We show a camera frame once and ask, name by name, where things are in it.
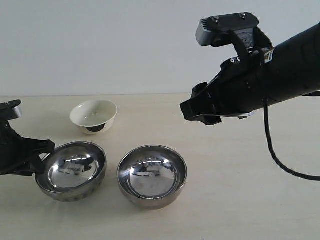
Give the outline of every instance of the white ceramic bowl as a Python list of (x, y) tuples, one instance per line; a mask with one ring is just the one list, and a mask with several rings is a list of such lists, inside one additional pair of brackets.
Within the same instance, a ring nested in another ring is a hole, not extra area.
[(108, 100), (89, 100), (76, 106), (70, 113), (71, 122), (84, 134), (104, 133), (114, 123), (117, 106)]

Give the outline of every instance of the bowl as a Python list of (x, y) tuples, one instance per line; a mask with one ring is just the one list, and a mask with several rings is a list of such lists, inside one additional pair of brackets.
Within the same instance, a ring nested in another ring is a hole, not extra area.
[(119, 163), (117, 181), (123, 195), (137, 207), (156, 210), (173, 203), (187, 180), (187, 165), (174, 150), (146, 145)]
[(112, 127), (117, 112), (118, 108), (112, 101), (97, 99), (76, 106), (69, 118), (84, 134), (95, 135)]
[(107, 169), (105, 152), (92, 142), (62, 145), (43, 158), (45, 171), (35, 175), (44, 194), (60, 202), (74, 202), (91, 195)]

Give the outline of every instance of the beige tabletop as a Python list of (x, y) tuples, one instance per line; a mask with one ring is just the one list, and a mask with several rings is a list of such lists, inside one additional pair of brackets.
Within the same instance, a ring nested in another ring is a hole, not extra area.
[[(0, 177), (0, 239), (77, 240), (316, 240), (320, 237), (320, 182), (282, 171), (270, 156), (263, 112), (206, 126), (186, 121), (179, 104), (189, 94), (0, 97), (21, 99), (22, 117), (10, 121), (21, 136), (60, 146), (90, 141), (107, 155), (107, 176), (92, 196), (72, 203), (44, 195), (34, 177)], [(90, 99), (118, 106), (113, 127), (84, 135), (69, 113)], [(301, 97), (269, 109), (278, 157), (292, 169), (320, 175), (319, 98)], [(173, 148), (188, 167), (179, 198), (160, 210), (140, 210), (120, 192), (116, 169), (132, 149)]]

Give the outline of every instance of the metal bowl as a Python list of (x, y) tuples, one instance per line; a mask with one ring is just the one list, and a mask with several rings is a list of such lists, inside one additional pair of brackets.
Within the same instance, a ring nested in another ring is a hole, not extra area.
[(35, 180), (43, 193), (60, 202), (91, 195), (106, 175), (105, 152), (92, 142), (71, 142), (43, 158), (45, 171)]
[(132, 150), (117, 169), (118, 185), (124, 196), (134, 205), (150, 210), (173, 203), (186, 179), (184, 159), (176, 151), (161, 145)]

